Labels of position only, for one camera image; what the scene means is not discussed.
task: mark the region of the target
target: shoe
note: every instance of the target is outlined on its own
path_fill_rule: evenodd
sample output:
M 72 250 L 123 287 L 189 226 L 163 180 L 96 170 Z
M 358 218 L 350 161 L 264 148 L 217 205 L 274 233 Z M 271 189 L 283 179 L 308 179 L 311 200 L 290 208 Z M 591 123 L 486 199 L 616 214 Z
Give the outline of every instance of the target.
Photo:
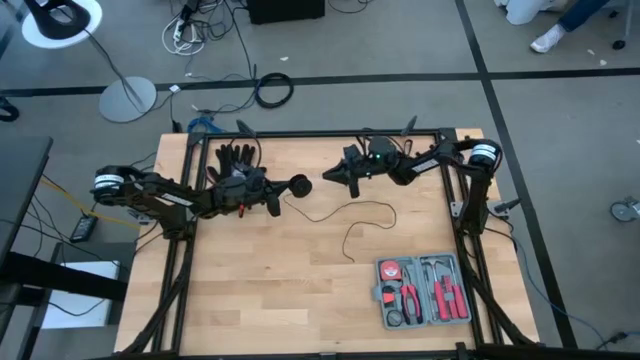
M 566 31 L 560 25 L 554 25 L 549 31 L 547 31 L 544 35 L 537 38 L 534 42 L 529 45 L 533 51 L 544 54 L 551 50 L 560 39 L 564 36 Z

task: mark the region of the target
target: white lamp base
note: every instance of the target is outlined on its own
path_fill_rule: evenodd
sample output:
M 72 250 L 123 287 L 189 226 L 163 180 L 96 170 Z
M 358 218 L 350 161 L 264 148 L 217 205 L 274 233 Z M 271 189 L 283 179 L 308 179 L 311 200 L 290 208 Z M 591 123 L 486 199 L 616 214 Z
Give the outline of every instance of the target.
M 156 103 L 158 93 L 151 81 L 139 76 L 128 76 L 126 80 L 131 86 L 126 93 L 122 81 L 118 80 L 109 85 L 100 96 L 98 109 L 109 121 L 125 123 L 136 120 L 149 112 Z

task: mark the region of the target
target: wooden table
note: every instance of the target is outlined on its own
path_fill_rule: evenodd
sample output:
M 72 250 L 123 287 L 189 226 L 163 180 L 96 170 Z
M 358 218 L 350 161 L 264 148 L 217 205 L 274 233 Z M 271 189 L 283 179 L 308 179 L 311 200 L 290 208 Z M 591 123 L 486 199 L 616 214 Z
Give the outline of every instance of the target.
M 458 129 L 457 134 L 459 139 L 465 135 L 482 137 L 478 129 Z M 415 150 L 433 143 L 433 137 L 412 138 Z M 154 171 L 179 180 L 186 141 L 186 135 L 163 135 Z M 285 180 L 304 173 L 313 182 L 314 189 L 306 198 L 287 198 L 311 218 L 326 216 L 351 201 L 345 186 L 324 181 L 321 174 L 338 163 L 342 147 L 354 143 L 353 138 L 271 138 L 260 142 L 262 165 L 268 168 L 270 179 Z M 212 140 L 210 144 L 208 159 L 214 166 L 219 143 Z M 191 184 L 195 183 L 198 149 L 196 146 Z M 278 218 L 258 206 L 242 219 L 230 215 L 200 220 L 180 354 L 424 351 L 454 349 L 461 341 L 473 348 L 469 325 L 385 330 L 380 305 L 371 296 L 376 258 L 455 252 L 440 170 L 427 172 L 406 187 L 393 184 L 386 176 L 361 180 L 360 191 L 358 200 L 388 202 L 398 219 L 390 230 L 370 225 L 353 228 L 345 250 L 355 263 L 341 252 L 347 228 L 356 221 L 390 225 L 393 214 L 389 208 L 353 205 L 327 221 L 311 223 L 282 203 Z M 492 200 L 499 199 L 495 181 L 489 194 Z M 495 219 L 490 219 L 487 227 L 508 231 Z M 482 244 L 496 300 L 525 335 L 537 340 L 512 243 L 485 232 Z M 136 255 L 116 350 L 134 340 L 155 310 L 167 251 L 168 241 L 158 239 Z M 491 340 L 484 305 L 477 299 L 484 314 L 485 339 Z M 174 310 L 175 304 L 167 316 L 165 349 L 169 348 Z

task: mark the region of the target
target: pliers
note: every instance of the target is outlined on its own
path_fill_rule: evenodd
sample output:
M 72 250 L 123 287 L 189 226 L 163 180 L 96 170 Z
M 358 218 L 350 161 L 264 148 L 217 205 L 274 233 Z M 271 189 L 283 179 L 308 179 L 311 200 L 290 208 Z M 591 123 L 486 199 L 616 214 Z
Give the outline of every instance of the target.
M 411 281 L 411 272 L 407 267 L 402 268 L 402 287 L 400 294 L 402 295 L 402 310 L 407 324 L 422 323 L 422 311 L 420 311 L 420 300 L 418 299 L 418 291 Z

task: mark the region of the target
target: chair wheel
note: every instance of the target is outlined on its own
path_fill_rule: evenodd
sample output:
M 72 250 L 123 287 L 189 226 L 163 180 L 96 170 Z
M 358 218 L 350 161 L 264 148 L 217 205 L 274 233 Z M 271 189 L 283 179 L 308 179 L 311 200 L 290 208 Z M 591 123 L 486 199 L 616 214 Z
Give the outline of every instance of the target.
M 624 40 L 616 40 L 611 47 L 613 50 L 620 50 L 624 49 L 625 45 L 627 45 L 627 43 Z

